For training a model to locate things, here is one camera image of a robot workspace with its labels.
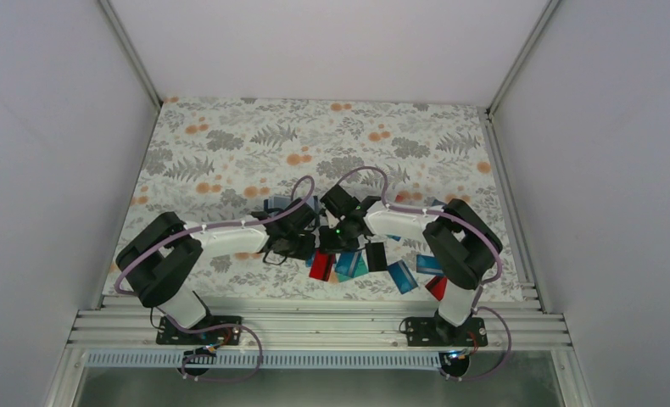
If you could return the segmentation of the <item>red card pile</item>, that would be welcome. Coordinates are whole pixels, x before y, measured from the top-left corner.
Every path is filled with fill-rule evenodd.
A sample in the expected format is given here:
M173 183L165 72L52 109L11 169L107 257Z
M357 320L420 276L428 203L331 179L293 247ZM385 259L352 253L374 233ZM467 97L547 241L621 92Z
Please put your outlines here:
M328 282L335 262L335 254L322 253L316 250L310 265L309 278Z

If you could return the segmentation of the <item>blue denim card holder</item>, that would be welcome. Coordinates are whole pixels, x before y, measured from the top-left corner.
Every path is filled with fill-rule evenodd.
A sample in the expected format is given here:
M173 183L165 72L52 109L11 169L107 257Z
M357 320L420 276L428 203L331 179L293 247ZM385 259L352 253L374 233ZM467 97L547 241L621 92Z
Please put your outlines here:
M317 199L318 197L316 195L310 196L305 199L304 206L310 207L318 215L321 211L321 207ZM293 201L294 198L290 198L286 195L272 195L263 201L263 210L269 217L274 217L291 206Z

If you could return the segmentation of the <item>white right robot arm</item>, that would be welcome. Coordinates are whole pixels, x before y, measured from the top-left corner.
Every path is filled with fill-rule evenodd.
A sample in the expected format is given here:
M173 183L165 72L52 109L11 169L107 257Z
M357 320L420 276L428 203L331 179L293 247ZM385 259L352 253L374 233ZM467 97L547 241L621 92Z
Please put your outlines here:
M502 242L467 203L456 198L446 205L414 207L374 196L359 200L339 185L320 201L334 221L320 231L321 249L349 251L361 238L379 235L424 242L447 279L436 337L455 345L466 336L483 287L503 272Z

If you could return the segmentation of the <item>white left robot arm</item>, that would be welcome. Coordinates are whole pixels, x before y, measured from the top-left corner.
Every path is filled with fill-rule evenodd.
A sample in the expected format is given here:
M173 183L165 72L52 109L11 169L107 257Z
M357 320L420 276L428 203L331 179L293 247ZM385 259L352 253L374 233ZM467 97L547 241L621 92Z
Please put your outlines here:
M311 227L316 211L300 198L280 212L255 211L241 220L187 223L174 212L157 216L115 257L118 293L137 297L172 319L190 343L211 332L209 311L186 280L198 261L238 253L309 259L315 252Z

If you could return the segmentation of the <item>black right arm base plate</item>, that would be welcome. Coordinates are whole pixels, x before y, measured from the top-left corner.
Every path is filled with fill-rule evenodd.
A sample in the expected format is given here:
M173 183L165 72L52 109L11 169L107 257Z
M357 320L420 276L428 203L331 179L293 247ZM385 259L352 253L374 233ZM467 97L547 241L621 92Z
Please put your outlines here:
M483 318L470 316L460 326L452 326L439 317L407 317L399 325L410 347L465 348L489 344Z

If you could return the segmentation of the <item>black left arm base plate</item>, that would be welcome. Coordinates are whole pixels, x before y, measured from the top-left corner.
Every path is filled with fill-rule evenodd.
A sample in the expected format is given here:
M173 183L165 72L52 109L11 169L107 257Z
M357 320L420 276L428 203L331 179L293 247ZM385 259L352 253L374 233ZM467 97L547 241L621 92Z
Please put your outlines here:
M241 316L206 315L191 332L178 329L166 316L160 318L159 332L155 342L158 345L238 345L240 340Z

